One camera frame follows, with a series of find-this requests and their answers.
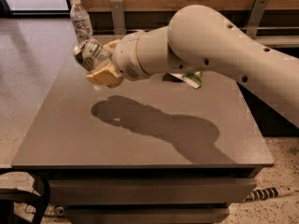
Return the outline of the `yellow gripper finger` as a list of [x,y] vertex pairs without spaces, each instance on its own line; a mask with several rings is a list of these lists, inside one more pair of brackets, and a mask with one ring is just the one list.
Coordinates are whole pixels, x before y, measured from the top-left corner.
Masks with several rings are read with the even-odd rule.
[[86,75],[86,78],[94,85],[106,85],[115,87],[122,83],[123,77],[113,62],[101,68],[95,68]]
[[115,48],[117,47],[117,45],[120,43],[121,41],[119,39],[115,39],[113,41],[110,41],[108,43],[106,43],[104,45],[104,48],[108,51],[108,52],[113,52],[115,50]]

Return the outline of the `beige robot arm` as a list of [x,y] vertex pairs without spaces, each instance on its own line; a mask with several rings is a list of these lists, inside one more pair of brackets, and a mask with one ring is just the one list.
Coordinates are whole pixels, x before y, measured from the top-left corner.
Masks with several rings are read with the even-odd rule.
[[184,7],[167,26],[126,35],[106,48],[112,58],[88,73],[93,84],[213,71],[235,80],[299,126],[299,59],[251,39],[210,7]]

